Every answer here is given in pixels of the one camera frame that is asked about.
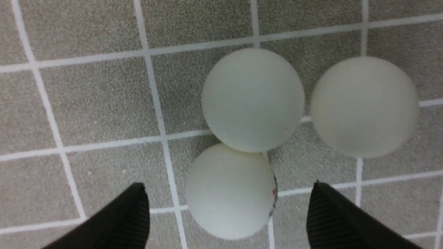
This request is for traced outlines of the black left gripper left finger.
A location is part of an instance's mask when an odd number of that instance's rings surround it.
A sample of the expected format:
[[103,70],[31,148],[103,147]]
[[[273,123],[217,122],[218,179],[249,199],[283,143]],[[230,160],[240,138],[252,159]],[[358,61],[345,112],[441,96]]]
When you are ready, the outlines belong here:
[[133,183],[90,219],[47,249],[144,249],[150,234],[150,206],[143,183]]

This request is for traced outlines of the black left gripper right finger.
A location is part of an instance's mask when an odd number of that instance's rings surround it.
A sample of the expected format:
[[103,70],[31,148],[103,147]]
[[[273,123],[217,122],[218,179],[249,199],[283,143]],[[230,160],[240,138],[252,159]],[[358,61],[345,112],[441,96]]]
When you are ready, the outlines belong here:
[[312,249],[417,249],[327,183],[315,182],[306,231]]

